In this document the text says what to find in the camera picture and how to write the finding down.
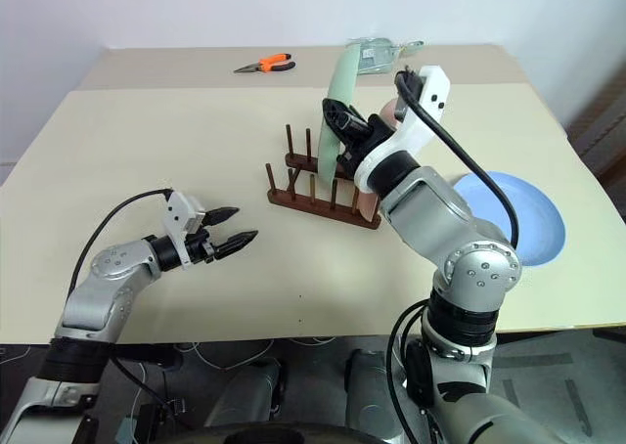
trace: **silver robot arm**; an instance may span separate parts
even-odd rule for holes
[[[437,83],[445,86],[438,67],[423,68],[419,76],[406,72],[416,101],[436,96],[429,83],[434,71]],[[439,96],[447,95],[445,87],[442,92]],[[360,190],[379,195],[383,217],[436,267],[421,338],[410,342],[405,353],[407,392],[432,416],[434,434],[449,444],[561,443],[507,400],[487,393],[498,312],[521,275],[502,231],[473,217],[448,182],[431,167],[418,165],[408,152],[414,150],[397,149],[391,139],[395,130],[378,115],[365,122],[354,109],[330,99],[323,110],[345,146],[337,159],[343,170],[355,175]],[[397,109],[396,117],[420,121],[406,107]]]
[[[218,224],[238,210],[204,211],[191,197],[172,192],[163,224],[167,236],[115,245],[94,258],[89,275],[68,297],[44,364],[31,377],[0,435],[0,444],[92,442],[97,422],[93,407],[100,379],[137,295],[161,273],[239,251],[256,231],[213,244],[204,226]]]

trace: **beige tabletop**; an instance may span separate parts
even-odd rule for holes
[[[282,51],[293,54],[296,69],[231,73]],[[287,182],[285,123],[293,128],[297,151],[304,152],[307,126],[316,141],[321,100],[339,52],[105,54],[0,190],[0,342],[46,342],[73,264],[94,228],[125,198],[165,186],[196,196],[207,208],[242,209],[213,229],[216,240],[247,229],[259,235],[227,259],[165,273],[138,297],[122,341],[389,333],[401,310],[428,296],[433,266],[385,222],[370,231],[266,198],[265,162],[275,168],[279,186]],[[626,228],[516,62],[495,46],[427,47],[407,62],[444,67],[452,89],[443,124],[485,169],[540,188],[564,220],[563,251],[549,264],[524,269],[498,329],[625,323],[617,268],[626,258]],[[392,75],[364,76],[354,104],[374,112],[394,95]],[[418,161],[450,179],[467,173],[436,141]],[[318,191],[328,196],[328,189]],[[343,200],[349,199],[345,192]],[[107,245],[162,235],[163,209],[158,198],[124,209],[90,257]]]

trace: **gray floor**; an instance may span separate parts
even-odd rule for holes
[[[202,351],[227,365],[255,351],[266,341],[206,343]],[[319,347],[277,340],[268,353],[289,364],[283,421],[343,423],[343,367],[354,348],[384,349],[383,337],[343,337]],[[0,360],[24,351],[9,346]],[[0,420],[4,425],[27,377],[37,372],[44,354],[33,348],[23,360],[0,367]],[[186,354],[178,372],[167,375],[170,396],[183,396],[190,412],[185,420],[201,424],[228,380],[236,373],[219,373],[194,354]],[[140,374],[139,367],[131,365]],[[148,367],[148,384],[162,390],[158,368]],[[93,411],[101,421],[98,443],[112,443],[137,391],[119,372],[108,367],[103,391]],[[595,338],[591,332],[555,333],[503,344],[494,361],[492,391],[505,396],[570,443],[620,443],[626,435],[626,344]],[[405,401],[407,412],[415,412]]]

